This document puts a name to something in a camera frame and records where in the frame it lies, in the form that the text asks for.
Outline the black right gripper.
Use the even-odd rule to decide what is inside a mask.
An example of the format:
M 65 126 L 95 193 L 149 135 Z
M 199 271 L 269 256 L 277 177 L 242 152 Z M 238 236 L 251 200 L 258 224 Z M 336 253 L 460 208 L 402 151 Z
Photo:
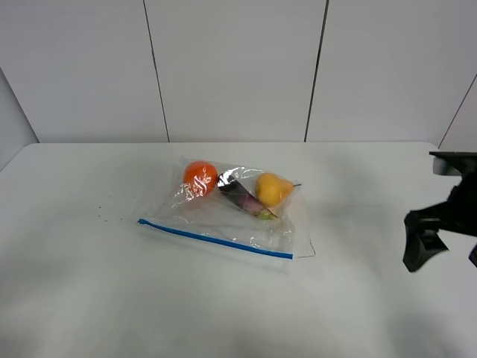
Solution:
M 405 219 L 405 250 L 402 261 L 416 272 L 435 255 L 448 251 L 439 230 L 476 235 L 476 154 L 473 152 L 431 151 L 437 175 L 459 175 L 448 198 L 439 204 L 410 211 Z

